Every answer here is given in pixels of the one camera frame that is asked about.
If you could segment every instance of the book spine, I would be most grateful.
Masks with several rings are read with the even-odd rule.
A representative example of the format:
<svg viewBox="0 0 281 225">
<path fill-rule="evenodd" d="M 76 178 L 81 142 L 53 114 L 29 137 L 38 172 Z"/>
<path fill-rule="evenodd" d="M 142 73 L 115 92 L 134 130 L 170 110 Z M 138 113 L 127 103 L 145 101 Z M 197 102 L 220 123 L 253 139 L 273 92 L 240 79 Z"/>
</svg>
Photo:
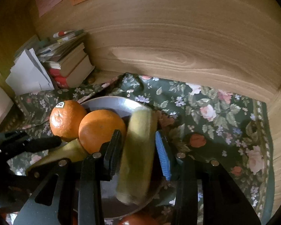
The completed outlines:
<svg viewBox="0 0 281 225">
<path fill-rule="evenodd" d="M 60 69 L 55 69 L 55 68 L 49 69 L 49 73 L 51 74 L 52 77 L 61 76 L 60 72 L 61 72 Z"/>
<path fill-rule="evenodd" d="M 57 85 L 60 89 L 68 89 L 69 88 L 69 86 L 67 84 L 67 78 L 65 78 L 65 77 L 55 77 L 54 79 L 55 79 L 55 81 L 56 81 L 56 83 L 57 83 Z"/>
</svg>

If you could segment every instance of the thick book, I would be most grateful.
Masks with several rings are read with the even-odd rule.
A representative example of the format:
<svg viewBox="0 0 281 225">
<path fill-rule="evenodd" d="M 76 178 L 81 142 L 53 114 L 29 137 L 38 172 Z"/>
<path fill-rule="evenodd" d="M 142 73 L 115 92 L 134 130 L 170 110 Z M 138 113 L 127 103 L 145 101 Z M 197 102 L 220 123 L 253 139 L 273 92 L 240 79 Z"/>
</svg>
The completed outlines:
<svg viewBox="0 0 281 225">
<path fill-rule="evenodd" d="M 84 52 L 84 45 L 81 43 L 76 47 L 72 52 L 70 52 L 62 61 L 59 63 L 48 63 L 49 73 L 53 77 L 67 77 L 74 68 L 82 61 L 83 58 L 87 55 Z"/>
<path fill-rule="evenodd" d="M 82 84 L 94 68 L 95 67 L 90 63 L 88 56 L 86 56 L 67 77 L 59 76 L 54 79 L 59 88 L 75 88 Z"/>
</svg>

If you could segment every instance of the stack of books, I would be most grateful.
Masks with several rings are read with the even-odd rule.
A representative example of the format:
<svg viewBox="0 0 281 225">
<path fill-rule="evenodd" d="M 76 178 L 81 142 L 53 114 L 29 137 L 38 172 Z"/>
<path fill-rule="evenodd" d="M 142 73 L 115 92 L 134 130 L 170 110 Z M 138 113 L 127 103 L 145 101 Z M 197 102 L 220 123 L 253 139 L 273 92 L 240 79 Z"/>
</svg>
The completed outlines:
<svg viewBox="0 0 281 225">
<path fill-rule="evenodd" d="M 84 52 L 85 33 L 59 40 L 38 52 L 38 58 L 56 81 L 59 88 L 81 85 L 95 68 Z"/>
</svg>

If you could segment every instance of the green tablecloth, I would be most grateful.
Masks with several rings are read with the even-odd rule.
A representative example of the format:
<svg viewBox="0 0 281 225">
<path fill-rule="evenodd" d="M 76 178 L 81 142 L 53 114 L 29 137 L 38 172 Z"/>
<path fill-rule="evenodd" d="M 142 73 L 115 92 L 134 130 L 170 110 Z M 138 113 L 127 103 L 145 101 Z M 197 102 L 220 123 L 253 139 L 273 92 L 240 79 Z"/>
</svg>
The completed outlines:
<svg viewBox="0 0 281 225">
<path fill-rule="evenodd" d="M 81 103 L 103 95 L 126 97 L 156 110 L 162 129 L 179 151 L 198 161 L 218 160 L 262 223 L 269 220 L 274 194 L 273 145 L 266 104 L 261 101 L 206 86 L 126 73 L 102 85 L 19 96 L 15 101 L 25 119 L 12 119 L 5 130 L 24 128 L 31 136 L 50 136 L 48 120 L 58 102 L 73 99 Z M 191 138 L 194 133 L 203 137 Z M 15 173 L 23 175 L 29 165 L 47 153 L 23 153 L 9 164 Z M 146 208 L 160 224 L 170 225 L 175 186 L 164 182 L 159 195 Z M 203 223 L 202 197 L 200 187 L 198 224 Z"/>
</svg>

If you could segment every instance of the fruit sticker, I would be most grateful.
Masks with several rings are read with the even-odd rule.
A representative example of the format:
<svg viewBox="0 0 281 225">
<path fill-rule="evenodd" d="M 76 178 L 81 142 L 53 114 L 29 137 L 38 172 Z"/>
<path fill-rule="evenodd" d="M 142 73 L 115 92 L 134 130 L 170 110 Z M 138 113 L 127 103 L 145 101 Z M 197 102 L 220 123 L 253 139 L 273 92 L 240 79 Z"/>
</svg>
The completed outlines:
<svg viewBox="0 0 281 225">
<path fill-rule="evenodd" d="M 64 108 L 65 103 L 64 102 L 59 102 L 55 107 L 56 108 Z"/>
</svg>

